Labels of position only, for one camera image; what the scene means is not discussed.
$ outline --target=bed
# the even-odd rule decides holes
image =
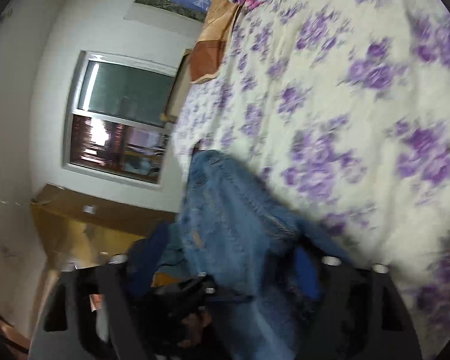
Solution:
[[[450,338],[450,14],[440,0],[270,0],[173,133],[242,160],[356,263],[389,265],[425,359]]]

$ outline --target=window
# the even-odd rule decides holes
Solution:
[[[82,52],[70,90],[65,168],[159,185],[169,136],[160,116],[174,75],[161,64]]]

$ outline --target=denim jacket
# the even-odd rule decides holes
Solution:
[[[292,360],[302,334],[284,289],[281,259],[307,238],[326,255],[347,254],[312,222],[274,200],[238,161],[217,151],[192,159],[178,231],[192,274],[252,296],[210,307],[217,335],[235,360]]]

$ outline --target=white wall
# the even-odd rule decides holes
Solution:
[[[64,2],[12,0],[0,22],[0,197],[10,202],[0,203],[0,312],[25,334],[44,262],[28,209],[30,101],[42,51]]]
[[[149,190],[94,178],[62,168],[62,139],[68,92],[80,50],[108,52],[178,67],[191,37],[126,20],[134,0],[67,0],[53,27],[38,69],[30,118],[32,189],[52,183],[117,202],[178,212],[182,181],[171,150],[163,168],[163,188]],[[180,17],[164,13],[164,20]],[[196,35],[200,32],[197,26]]]

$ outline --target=cardboard box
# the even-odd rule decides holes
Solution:
[[[112,202],[47,184],[30,203],[48,266],[62,270],[69,261],[80,268],[124,254],[148,237],[159,222],[173,223],[174,212]]]

